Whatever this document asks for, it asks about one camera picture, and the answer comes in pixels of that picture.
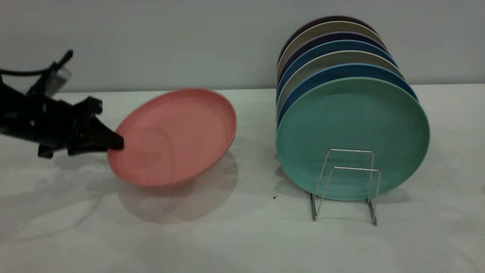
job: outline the cable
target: cable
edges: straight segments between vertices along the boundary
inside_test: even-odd
[[[42,69],[42,70],[34,70],[34,71],[11,71],[0,69],[0,74],[7,75],[7,76],[18,76],[18,77],[29,77],[29,76],[38,76],[42,73],[48,71],[49,69]]]

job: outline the black cable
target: black cable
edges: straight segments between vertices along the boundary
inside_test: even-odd
[[[72,51],[72,49],[69,49],[57,64],[56,69],[60,69],[61,67],[63,67],[72,58],[72,55],[74,55],[74,52]]]
[[[34,71],[11,71],[11,70],[0,69],[0,74],[7,75],[7,76],[29,77],[29,76],[41,75],[42,73],[48,70],[49,69],[34,70]]]

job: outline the teal plate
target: teal plate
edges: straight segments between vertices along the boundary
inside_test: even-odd
[[[426,114],[409,93],[383,80],[350,77],[319,85],[296,100],[281,120],[276,150],[288,177],[312,193],[330,148],[374,151],[374,168],[382,173],[379,193],[385,193],[419,168],[429,140]],[[371,155],[332,152],[318,196],[333,166],[370,168]],[[335,170],[325,198],[367,199],[369,176],[366,171]],[[372,193],[376,187],[374,175]]]

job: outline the dish rack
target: dish rack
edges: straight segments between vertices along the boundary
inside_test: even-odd
[[[330,152],[347,152],[347,153],[367,153],[372,155],[371,159],[371,167],[370,168],[354,168],[354,167],[345,167],[345,166],[333,166],[332,169],[330,169],[330,173],[328,174],[327,182],[325,184],[325,188],[323,189],[323,194],[320,197],[320,202],[318,204],[318,208],[316,205],[317,202],[317,191],[320,188],[320,182],[322,181],[322,176],[323,176],[323,171],[325,170],[325,166],[327,164],[328,157],[330,155]],[[372,196],[371,196],[371,189],[372,189],[372,174],[374,172],[377,173],[377,188],[375,190],[375,195],[374,195],[374,200],[377,198],[379,195],[379,186],[381,184],[381,171],[378,169],[374,169],[374,158],[375,158],[375,153],[373,151],[366,151],[366,150],[352,150],[352,149],[335,149],[331,148],[328,149],[327,155],[325,156],[325,161],[323,162],[322,166],[322,171],[320,172],[320,177],[318,178],[318,183],[315,188],[314,193],[309,193],[310,195],[310,204],[311,204],[311,211],[312,211],[312,220],[314,222],[317,221],[318,216],[320,214],[320,209],[322,208],[322,203],[323,199],[325,198],[325,194],[327,191],[328,184],[330,183],[330,179],[332,178],[332,174],[335,170],[352,170],[352,171],[368,171],[370,173],[370,178],[369,178],[369,194],[367,196],[367,206],[369,207],[369,211],[371,213],[371,223],[374,226],[377,226],[377,217],[376,217],[376,209],[377,209],[377,203],[373,204],[372,203]]]

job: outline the dark blue plate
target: dark blue plate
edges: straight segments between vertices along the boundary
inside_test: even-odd
[[[278,82],[278,86],[276,88],[276,102],[278,102],[279,93],[281,92],[281,89],[285,86],[285,83],[293,75],[293,73],[295,73],[300,67],[302,67],[303,65],[305,65],[306,63],[308,63],[309,61],[317,57],[320,57],[322,55],[325,55],[331,52],[341,51],[341,50],[359,50],[359,51],[366,51],[369,53],[373,53],[383,57],[384,59],[390,61],[392,64],[398,67],[396,62],[392,59],[391,56],[389,56],[389,54],[387,54],[381,48],[375,45],[372,45],[370,43],[356,41],[356,40],[337,40],[337,41],[331,41],[324,44],[320,44],[304,52],[292,63],[290,63],[290,65],[288,66],[285,65],[286,69],[282,70],[284,74],[281,77],[280,81]]]
[[[285,116],[285,113],[289,107],[306,92],[326,82],[347,77],[369,77],[384,80],[399,86],[413,96],[413,98],[418,100],[418,97],[414,93],[413,89],[403,78],[385,68],[356,63],[338,65],[323,69],[302,81],[284,101],[283,106],[278,113],[278,123],[276,127],[279,126],[281,119],[283,116]]]

